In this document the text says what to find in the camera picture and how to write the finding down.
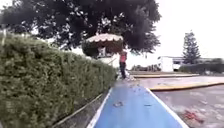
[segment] distant trees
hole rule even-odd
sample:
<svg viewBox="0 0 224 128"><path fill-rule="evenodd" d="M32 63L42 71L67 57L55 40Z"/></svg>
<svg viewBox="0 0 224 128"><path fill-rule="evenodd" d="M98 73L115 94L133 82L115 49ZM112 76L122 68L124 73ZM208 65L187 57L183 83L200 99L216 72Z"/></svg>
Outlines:
<svg viewBox="0 0 224 128"><path fill-rule="evenodd" d="M196 64L201 57L195 35L192 31L185 34L183 57L185 64Z"/></svg>

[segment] building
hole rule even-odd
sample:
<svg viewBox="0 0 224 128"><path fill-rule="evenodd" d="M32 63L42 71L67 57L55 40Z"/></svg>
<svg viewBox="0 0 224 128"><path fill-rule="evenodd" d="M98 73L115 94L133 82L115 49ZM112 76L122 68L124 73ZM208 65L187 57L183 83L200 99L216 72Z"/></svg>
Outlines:
<svg viewBox="0 0 224 128"><path fill-rule="evenodd" d="M214 58L200 58L199 63L211 61L213 59ZM171 56L158 57L158 67L161 69L162 72L178 71L183 64L184 64L183 57L171 57Z"/></svg>

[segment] blue painted curb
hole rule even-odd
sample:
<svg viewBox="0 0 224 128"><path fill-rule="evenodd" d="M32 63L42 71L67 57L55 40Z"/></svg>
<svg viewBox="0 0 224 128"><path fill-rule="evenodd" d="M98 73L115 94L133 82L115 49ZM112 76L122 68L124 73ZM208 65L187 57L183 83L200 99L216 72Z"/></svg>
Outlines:
<svg viewBox="0 0 224 128"><path fill-rule="evenodd" d="M188 128L143 87L113 88L94 128Z"/></svg>

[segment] tree canopy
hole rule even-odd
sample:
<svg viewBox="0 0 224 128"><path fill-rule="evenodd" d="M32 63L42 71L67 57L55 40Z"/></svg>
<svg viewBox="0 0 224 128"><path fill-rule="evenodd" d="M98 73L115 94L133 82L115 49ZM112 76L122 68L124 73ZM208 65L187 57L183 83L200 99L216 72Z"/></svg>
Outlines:
<svg viewBox="0 0 224 128"><path fill-rule="evenodd" d="M155 0L13 0L2 11L1 23L14 33L36 30L36 37L54 38L67 49L96 33L113 33L133 51L153 52L159 20Z"/></svg>
<svg viewBox="0 0 224 128"><path fill-rule="evenodd" d="M184 37L184 63L196 64L201 57L194 33L186 33Z"/></svg>

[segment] person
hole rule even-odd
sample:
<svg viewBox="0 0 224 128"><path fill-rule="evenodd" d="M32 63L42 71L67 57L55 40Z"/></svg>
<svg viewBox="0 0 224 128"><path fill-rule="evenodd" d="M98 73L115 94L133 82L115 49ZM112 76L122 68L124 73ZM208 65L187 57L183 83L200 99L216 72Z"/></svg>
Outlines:
<svg viewBox="0 0 224 128"><path fill-rule="evenodd" d="M127 52L122 50L120 52L120 72L122 75L122 78L126 78L125 69L126 69L126 60L127 60Z"/></svg>

